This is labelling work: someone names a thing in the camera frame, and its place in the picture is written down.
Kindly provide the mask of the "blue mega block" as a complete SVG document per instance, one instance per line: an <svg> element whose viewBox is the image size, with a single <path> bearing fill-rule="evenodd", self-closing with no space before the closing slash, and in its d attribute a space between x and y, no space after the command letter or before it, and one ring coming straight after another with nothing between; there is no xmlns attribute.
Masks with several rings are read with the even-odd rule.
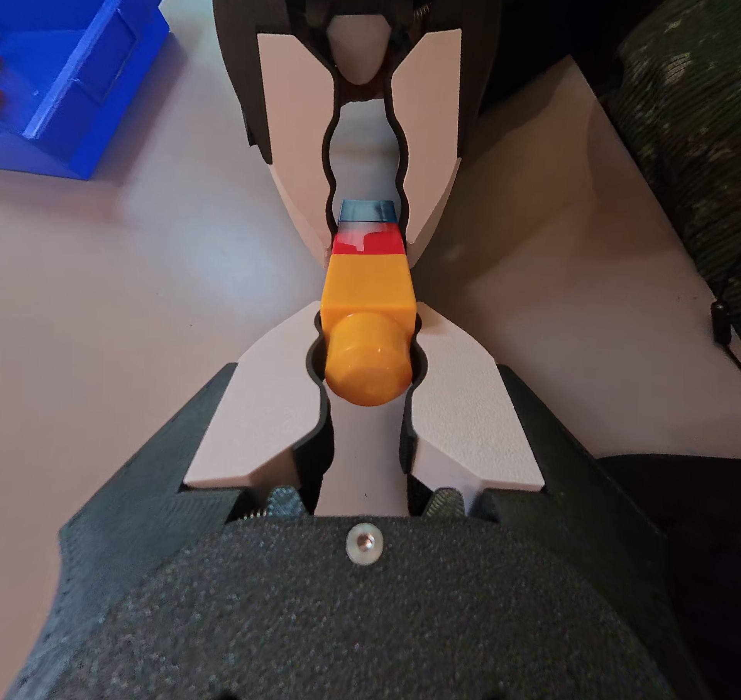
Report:
<svg viewBox="0 0 741 700"><path fill-rule="evenodd" d="M343 223L397 224L394 202L389 199L343 199L338 225Z"/></svg>

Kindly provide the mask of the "orange mega block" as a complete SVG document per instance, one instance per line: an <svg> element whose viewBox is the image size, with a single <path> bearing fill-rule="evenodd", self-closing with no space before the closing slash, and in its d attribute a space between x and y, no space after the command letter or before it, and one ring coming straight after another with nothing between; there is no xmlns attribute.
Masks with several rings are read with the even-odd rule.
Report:
<svg viewBox="0 0 741 700"><path fill-rule="evenodd" d="M376 407L412 380L417 304L403 254L334 254L321 296L325 380L336 395Z"/></svg>

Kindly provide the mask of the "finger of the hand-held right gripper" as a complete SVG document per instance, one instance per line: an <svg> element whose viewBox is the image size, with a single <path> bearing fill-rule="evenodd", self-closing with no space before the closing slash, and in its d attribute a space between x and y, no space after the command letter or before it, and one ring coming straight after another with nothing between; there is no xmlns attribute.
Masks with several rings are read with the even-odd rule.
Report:
<svg viewBox="0 0 741 700"><path fill-rule="evenodd" d="M431 240L454 184L462 31L426 33L391 77L391 102L406 141L403 192L408 202L409 261Z"/></svg>
<svg viewBox="0 0 741 700"><path fill-rule="evenodd" d="M330 70L291 35L258 34L273 181L302 242L327 268L330 182L323 153L335 114Z"/></svg>

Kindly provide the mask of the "person's green jacket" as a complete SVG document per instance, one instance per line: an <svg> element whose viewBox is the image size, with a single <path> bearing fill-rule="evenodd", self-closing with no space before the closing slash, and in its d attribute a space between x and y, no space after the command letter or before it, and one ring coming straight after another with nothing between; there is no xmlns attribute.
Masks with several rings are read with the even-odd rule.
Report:
<svg viewBox="0 0 741 700"><path fill-rule="evenodd" d="M604 108L739 331L740 0L665 0L618 60Z"/></svg>

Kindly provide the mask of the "black drawstring toggle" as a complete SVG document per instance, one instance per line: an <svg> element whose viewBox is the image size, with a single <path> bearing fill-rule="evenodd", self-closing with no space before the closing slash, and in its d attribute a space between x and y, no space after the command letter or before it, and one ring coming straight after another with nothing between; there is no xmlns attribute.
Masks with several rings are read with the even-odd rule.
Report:
<svg viewBox="0 0 741 700"><path fill-rule="evenodd" d="M727 358L734 363L736 368L740 369L739 358L731 350L731 342L733 339L731 315L726 304L722 300L717 299L712 302L710 307L710 318L713 342L723 350Z"/></svg>

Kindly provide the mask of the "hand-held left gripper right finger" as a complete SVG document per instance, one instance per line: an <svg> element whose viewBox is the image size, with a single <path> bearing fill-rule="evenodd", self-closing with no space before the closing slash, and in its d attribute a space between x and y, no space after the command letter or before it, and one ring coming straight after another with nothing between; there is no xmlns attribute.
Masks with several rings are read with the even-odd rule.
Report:
<svg viewBox="0 0 741 700"><path fill-rule="evenodd" d="M428 305L417 312L403 472L431 491L453 488L465 501L487 489L542 491L543 475L494 358Z"/></svg>

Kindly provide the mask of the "blue plastic bin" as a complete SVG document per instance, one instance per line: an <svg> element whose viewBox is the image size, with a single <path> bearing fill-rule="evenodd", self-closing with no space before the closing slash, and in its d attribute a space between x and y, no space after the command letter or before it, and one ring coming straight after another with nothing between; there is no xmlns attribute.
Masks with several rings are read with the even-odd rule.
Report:
<svg viewBox="0 0 741 700"><path fill-rule="evenodd" d="M167 38L162 0L1 0L1 169L88 179Z"/></svg>

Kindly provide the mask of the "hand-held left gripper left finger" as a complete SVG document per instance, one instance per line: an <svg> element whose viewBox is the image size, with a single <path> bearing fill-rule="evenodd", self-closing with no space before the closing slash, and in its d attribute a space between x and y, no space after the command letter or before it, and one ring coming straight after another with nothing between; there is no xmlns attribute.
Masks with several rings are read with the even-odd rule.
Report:
<svg viewBox="0 0 741 700"><path fill-rule="evenodd" d="M318 301L252 344L236 363L183 484L247 489L258 501L290 486L305 501L317 501L334 457L326 356Z"/></svg>

